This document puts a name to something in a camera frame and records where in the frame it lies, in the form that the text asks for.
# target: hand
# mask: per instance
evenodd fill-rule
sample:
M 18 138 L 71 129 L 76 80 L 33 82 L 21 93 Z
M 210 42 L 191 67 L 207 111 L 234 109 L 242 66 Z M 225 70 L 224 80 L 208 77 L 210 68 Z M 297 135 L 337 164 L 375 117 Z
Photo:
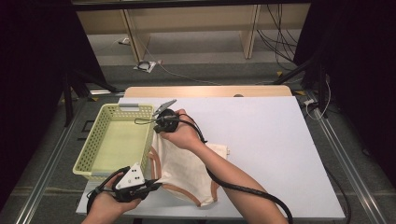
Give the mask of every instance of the hand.
M 114 181 L 122 174 L 118 174 L 111 178 L 106 187 L 111 189 Z M 126 211 L 135 209 L 141 202 L 141 199 L 135 199 L 130 203 L 119 203 L 109 192 L 101 192 L 93 201 L 90 213 L 82 223 L 113 223 Z
M 184 109 L 175 111 L 179 115 L 180 119 L 186 120 L 187 122 L 194 124 L 194 121 L 187 116 Z M 198 133 L 188 124 L 179 122 L 177 129 L 174 133 L 160 133 L 161 137 L 171 141 L 175 146 L 192 150 L 195 146 L 202 144 L 199 139 Z

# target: black cable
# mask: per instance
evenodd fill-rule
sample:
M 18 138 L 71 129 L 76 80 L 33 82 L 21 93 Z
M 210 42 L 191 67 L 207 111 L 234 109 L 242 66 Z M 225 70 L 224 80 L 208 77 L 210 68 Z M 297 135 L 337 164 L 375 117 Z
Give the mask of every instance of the black cable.
M 268 38 L 262 31 L 258 30 L 257 31 L 259 33 L 259 36 L 262 38 L 262 41 L 264 42 L 264 44 L 271 49 L 272 51 L 274 51 L 276 53 L 276 55 L 279 55 L 280 57 L 286 59 L 287 61 L 293 63 L 293 60 L 288 58 L 286 55 L 284 55 L 282 52 L 278 51 L 274 46 L 272 46 L 265 38 Z
M 147 123 L 151 123 L 151 122 L 155 122 L 157 120 L 162 120 L 162 121 L 178 121 L 178 122 L 182 122 L 185 123 L 189 126 L 191 126 L 199 135 L 200 140 L 205 144 L 206 140 L 204 139 L 204 136 L 202 135 L 201 129 L 199 128 L 198 124 L 192 119 L 192 117 L 188 116 L 187 114 L 179 114 L 179 116 L 187 116 L 189 119 L 191 119 L 193 121 L 193 123 L 186 121 L 184 119 L 179 119 L 177 117 L 172 117 L 172 118 L 166 118 L 166 117 L 161 117 L 159 119 L 135 119 L 134 123 L 136 124 L 145 124 L 145 123 L 137 123 L 137 120 L 144 120 L 147 121 Z M 274 195 L 271 195 L 269 193 L 257 190 L 257 189 L 250 189 L 250 188 L 246 188 L 246 187 L 242 187 L 242 186 L 238 186 L 238 185 L 234 185 L 234 184 L 230 184 L 227 182 L 224 182 L 220 179 L 218 179 L 215 175 L 213 175 L 212 172 L 210 172 L 207 168 L 207 173 L 209 174 L 210 178 L 213 179 L 213 181 L 215 181 L 216 183 L 218 183 L 220 186 L 227 188 L 227 189 L 233 189 L 233 190 L 238 190 L 238 191 L 242 191 L 245 193 L 249 193 L 249 194 L 254 194 L 256 196 L 262 197 L 264 199 L 270 200 L 273 203 L 277 203 L 279 204 L 279 206 L 285 211 L 286 215 L 288 216 L 288 221 L 289 223 L 293 223 L 293 218 L 291 215 L 291 212 L 289 210 L 289 208 L 282 202 L 280 201 L 277 197 L 275 197 Z
M 129 166 L 119 169 L 118 171 L 116 171 L 113 174 L 111 174 L 108 178 L 106 178 L 106 180 L 104 182 L 102 182 L 102 184 L 100 184 L 98 187 L 96 187 L 95 189 L 93 189 L 91 192 L 89 192 L 87 194 L 87 198 L 88 198 L 88 201 L 87 201 L 87 215 L 91 211 L 91 207 L 92 207 L 93 201 L 95 200 L 96 196 L 98 194 L 100 194 L 102 191 L 104 191 L 105 184 L 108 181 L 110 181 L 110 179 L 113 178 L 114 176 L 116 176 L 117 174 L 126 173 L 126 172 L 128 172 L 129 169 L 130 169 Z
M 277 22 L 276 22 L 274 14 L 272 13 L 271 9 L 269 8 L 269 5 L 267 5 L 267 9 L 268 9 L 268 12 L 271 15 L 271 18 L 273 19 L 273 22 L 274 22 L 274 25 L 276 26 L 276 29 L 278 30 L 277 41 L 276 41 L 276 51 L 279 52 L 279 50 L 277 49 L 278 43 L 282 43 L 283 49 L 285 50 L 286 54 L 288 55 L 287 57 L 289 58 L 289 61 L 291 61 L 293 63 L 291 57 L 288 54 L 288 51 L 286 50 L 286 46 L 288 46 L 290 52 L 293 55 L 294 55 L 294 52 L 291 49 L 290 44 L 286 40 L 285 36 L 283 36 L 282 29 L 281 29 L 282 13 L 283 13 L 283 7 L 282 6 L 283 6 L 282 4 L 278 4 L 277 5 L 277 10 L 276 10 L 276 14 L 277 14 L 277 18 L 278 18 Z
M 304 116 L 304 119 L 306 119 L 306 117 L 309 115 L 310 112 L 312 112 L 312 110 L 318 108 L 318 103 L 313 103 L 313 104 L 310 104 L 308 106 L 311 106 L 311 105 L 313 107 Z M 346 200 L 346 209 L 347 209 L 347 214 L 348 214 L 348 216 L 346 218 L 346 224 L 348 224 L 348 223 L 350 223 L 350 220 L 352 218 L 352 208 L 350 206 L 349 199 L 347 198 L 347 195 L 345 194 L 343 188 L 341 187 L 341 184 L 338 182 L 338 180 L 335 178 L 335 176 L 330 172 L 330 170 L 324 164 L 323 164 L 323 167 L 326 170 L 327 174 L 329 174 L 329 176 L 332 178 L 334 183 L 337 185 L 337 187 L 340 189 L 341 193 L 343 194 L 344 199 Z
M 192 123 L 190 123 L 190 122 L 188 122 L 186 120 L 183 120 L 183 121 L 185 121 L 184 123 L 189 124 L 193 128 L 195 126 L 198 127 L 198 125 L 195 122 L 194 122 L 194 124 L 192 124 Z M 200 136 L 201 141 L 203 143 L 206 143 L 206 140 L 203 137 L 201 138 L 201 136 L 202 136 L 201 130 L 199 130 L 199 128 L 194 128 L 194 130 L 196 132 L 198 132 L 198 135 Z M 207 169 L 207 167 L 206 167 L 206 171 L 209 174 L 210 178 L 212 178 L 213 181 L 215 181 L 220 186 L 222 186 L 222 187 L 224 187 L 226 189 L 233 189 L 233 190 L 238 190 L 238 191 L 241 191 L 241 192 L 253 194 L 253 195 L 262 197 L 264 199 L 270 200 L 273 203 L 279 204 L 279 206 L 283 209 L 283 211 L 285 211 L 285 213 L 286 213 L 286 215 L 288 217 L 289 223 L 290 224 L 293 223 L 293 216 L 292 216 L 291 211 L 289 210 L 289 208 L 282 201 L 280 201 L 277 197 L 275 197 L 274 195 L 266 193 L 266 192 L 263 192 L 263 191 L 260 191 L 260 190 L 257 190 L 257 189 L 251 189 L 251 188 L 247 188 L 247 187 L 243 187 L 243 186 L 227 183 L 225 181 L 222 181 L 222 180 L 218 179 L 215 175 L 213 175 L 213 173 L 209 169 Z
M 294 41 L 294 43 L 297 44 L 297 43 L 298 43 L 297 40 L 295 40 L 294 37 L 289 33 L 289 30 L 288 30 L 288 29 L 286 29 L 286 32 L 288 33 L 288 35 L 290 36 L 290 38 Z
M 268 39 L 268 41 L 271 41 L 271 42 L 274 42 L 274 43 L 278 42 L 278 41 L 274 40 L 273 38 L 269 37 L 268 35 L 265 35 L 262 30 L 257 30 L 257 31 L 262 32 L 261 35 L 263 35 L 266 39 Z M 297 47 L 297 45 L 290 44 L 290 43 L 284 43 L 284 44 L 287 44 L 287 45 L 289 45 L 291 47 Z

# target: underwear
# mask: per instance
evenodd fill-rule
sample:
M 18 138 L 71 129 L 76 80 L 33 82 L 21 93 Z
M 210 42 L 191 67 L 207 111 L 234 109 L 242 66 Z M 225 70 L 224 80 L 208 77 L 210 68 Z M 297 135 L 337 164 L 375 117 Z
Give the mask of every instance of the underwear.
M 206 144 L 224 159 L 227 147 Z M 155 133 L 148 154 L 151 161 L 151 178 L 159 179 L 162 188 L 177 198 L 193 202 L 196 206 L 216 202 L 219 185 L 207 174 L 204 163 L 192 152 L 175 146 Z

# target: black curtain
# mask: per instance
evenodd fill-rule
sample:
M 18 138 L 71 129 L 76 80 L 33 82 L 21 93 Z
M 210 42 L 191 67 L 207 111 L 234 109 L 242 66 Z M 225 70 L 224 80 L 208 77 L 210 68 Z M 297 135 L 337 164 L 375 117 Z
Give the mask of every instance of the black curtain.
M 1 209 L 50 124 L 64 74 L 105 78 L 74 11 L 1 1 L 0 41 Z
M 328 43 L 321 63 L 332 95 L 396 187 L 396 1 L 317 1 L 311 5 L 294 59 L 315 55 L 336 11 L 346 12 L 343 29 Z M 311 73 L 306 82 L 318 81 Z

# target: white tabletop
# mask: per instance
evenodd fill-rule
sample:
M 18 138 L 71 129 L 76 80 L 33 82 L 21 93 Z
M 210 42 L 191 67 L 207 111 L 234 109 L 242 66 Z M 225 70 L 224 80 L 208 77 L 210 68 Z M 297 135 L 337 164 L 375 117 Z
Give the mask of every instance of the white tabletop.
M 121 98 L 120 102 L 159 106 L 172 99 Z M 177 98 L 171 108 L 186 109 L 209 143 L 228 146 L 228 160 L 282 200 L 293 217 L 315 220 L 345 217 L 295 97 Z M 86 194 L 97 185 L 88 182 L 78 213 L 86 213 Z M 159 189 L 125 215 L 241 218 L 224 191 L 219 189 L 218 194 L 218 202 L 199 208 Z

